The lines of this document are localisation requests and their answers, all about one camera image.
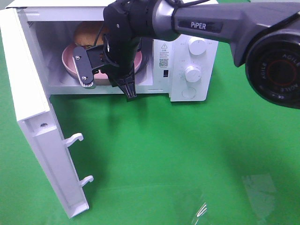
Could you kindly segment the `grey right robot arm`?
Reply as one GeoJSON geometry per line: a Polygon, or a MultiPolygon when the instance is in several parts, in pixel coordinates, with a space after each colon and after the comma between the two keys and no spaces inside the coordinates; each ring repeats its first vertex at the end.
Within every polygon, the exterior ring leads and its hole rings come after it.
{"type": "Polygon", "coordinates": [[[135,54],[133,42],[179,35],[229,44],[254,91],[276,105],[300,106],[300,5],[297,2],[209,4],[205,0],[117,0],[104,8],[109,58],[135,54]]]}

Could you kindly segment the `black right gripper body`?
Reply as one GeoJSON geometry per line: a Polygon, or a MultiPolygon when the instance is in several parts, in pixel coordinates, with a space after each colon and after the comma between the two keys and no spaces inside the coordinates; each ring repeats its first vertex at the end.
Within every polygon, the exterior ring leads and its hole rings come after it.
{"type": "Polygon", "coordinates": [[[104,8],[108,58],[121,64],[134,60],[142,37],[156,38],[152,16],[156,0],[117,0],[104,8]]]}

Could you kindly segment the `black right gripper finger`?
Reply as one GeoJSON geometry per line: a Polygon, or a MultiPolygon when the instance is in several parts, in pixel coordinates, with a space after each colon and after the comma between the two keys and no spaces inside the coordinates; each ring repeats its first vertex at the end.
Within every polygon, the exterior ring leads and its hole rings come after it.
{"type": "Polygon", "coordinates": [[[121,64],[110,61],[109,66],[109,80],[111,85],[119,87],[128,100],[137,97],[134,60],[123,61],[121,64]]]}

